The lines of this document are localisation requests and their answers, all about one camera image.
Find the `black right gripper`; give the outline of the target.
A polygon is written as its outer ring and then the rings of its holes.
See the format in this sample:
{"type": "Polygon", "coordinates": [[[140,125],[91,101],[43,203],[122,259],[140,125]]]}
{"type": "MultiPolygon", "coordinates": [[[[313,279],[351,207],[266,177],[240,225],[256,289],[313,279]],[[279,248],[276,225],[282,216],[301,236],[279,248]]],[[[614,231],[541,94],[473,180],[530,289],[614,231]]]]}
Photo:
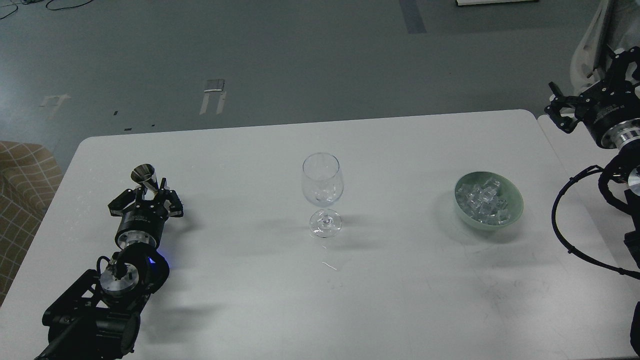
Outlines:
{"type": "Polygon", "coordinates": [[[580,120],[599,148],[621,150],[640,137],[639,47],[612,50],[606,46],[599,56],[598,75],[599,82],[579,96],[566,96],[555,82],[549,82],[551,100],[544,112],[564,133],[572,133],[580,120]],[[563,109],[576,109],[578,120],[563,115],[563,109]]]}

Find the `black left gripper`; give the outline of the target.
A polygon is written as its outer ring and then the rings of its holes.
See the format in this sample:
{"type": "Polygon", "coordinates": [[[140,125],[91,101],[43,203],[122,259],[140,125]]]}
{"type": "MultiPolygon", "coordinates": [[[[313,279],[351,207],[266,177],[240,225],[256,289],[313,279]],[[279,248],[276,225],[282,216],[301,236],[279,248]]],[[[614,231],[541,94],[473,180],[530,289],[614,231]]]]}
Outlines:
{"type": "Polygon", "coordinates": [[[185,216],[183,203],[178,193],[169,189],[166,181],[151,182],[153,197],[150,205],[139,204],[143,198],[143,189],[126,189],[108,203],[109,214],[120,217],[114,242],[119,249],[125,249],[134,243],[143,243],[158,249],[165,223],[169,218],[185,216]]]}

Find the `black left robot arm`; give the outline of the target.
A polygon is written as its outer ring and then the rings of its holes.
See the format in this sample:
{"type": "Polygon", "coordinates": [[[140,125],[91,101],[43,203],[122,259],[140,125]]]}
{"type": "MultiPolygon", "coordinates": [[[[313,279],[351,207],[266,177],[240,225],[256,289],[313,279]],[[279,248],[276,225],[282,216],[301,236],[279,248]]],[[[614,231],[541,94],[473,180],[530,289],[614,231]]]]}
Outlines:
{"type": "Polygon", "coordinates": [[[48,345],[39,360],[120,360],[134,353],[141,314],[167,281],[170,265],[159,252],[168,219],[183,204],[160,182],[138,180],[108,204],[120,219],[112,256],[100,256],[43,313],[48,345]]]}

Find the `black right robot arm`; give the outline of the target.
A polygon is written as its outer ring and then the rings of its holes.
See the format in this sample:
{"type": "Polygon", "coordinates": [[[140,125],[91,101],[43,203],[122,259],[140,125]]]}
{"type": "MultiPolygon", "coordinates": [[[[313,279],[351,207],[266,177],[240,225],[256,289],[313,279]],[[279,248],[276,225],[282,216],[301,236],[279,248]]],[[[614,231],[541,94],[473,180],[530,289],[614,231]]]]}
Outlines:
{"type": "Polygon", "coordinates": [[[639,294],[639,48],[617,50],[599,62],[596,82],[578,95],[563,95],[550,84],[545,116],[538,118],[562,165],[578,170],[589,156],[606,165],[590,165],[569,178],[551,206],[551,227],[571,255],[619,275],[639,294]],[[585,203],[611,260],[577,248],[558,226],[560,201],[572,187],[585,203]]]}

